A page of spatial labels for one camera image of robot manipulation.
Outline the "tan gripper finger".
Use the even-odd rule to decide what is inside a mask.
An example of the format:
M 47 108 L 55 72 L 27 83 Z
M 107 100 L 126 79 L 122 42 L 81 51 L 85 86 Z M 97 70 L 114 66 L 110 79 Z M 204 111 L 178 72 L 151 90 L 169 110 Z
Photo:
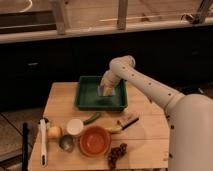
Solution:
M 112 87 L 104 86 L 102 95 L 109 96 L 112 93 L 112 91 L 113 91 Z

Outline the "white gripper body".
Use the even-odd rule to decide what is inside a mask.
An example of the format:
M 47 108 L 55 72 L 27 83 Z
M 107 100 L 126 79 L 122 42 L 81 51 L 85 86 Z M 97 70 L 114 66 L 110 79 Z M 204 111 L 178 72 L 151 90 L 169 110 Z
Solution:
M 107 70 L 102 79 L 101 79 L 101 86 L 107 86 L 107 87 L 116 87 L 121 78 L 116 76 L 111 70 Z

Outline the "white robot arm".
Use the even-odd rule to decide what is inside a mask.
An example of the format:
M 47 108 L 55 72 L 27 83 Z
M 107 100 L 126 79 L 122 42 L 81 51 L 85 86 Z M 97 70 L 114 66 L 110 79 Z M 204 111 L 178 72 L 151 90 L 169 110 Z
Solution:
M 168 117 L 168 171 L 213 171 L 213 99 L 185 95 L 134 67 L 130 55 L 112 59 L 101 79 L 101 94 L 108 96 L 121 79 L 129 81 Z

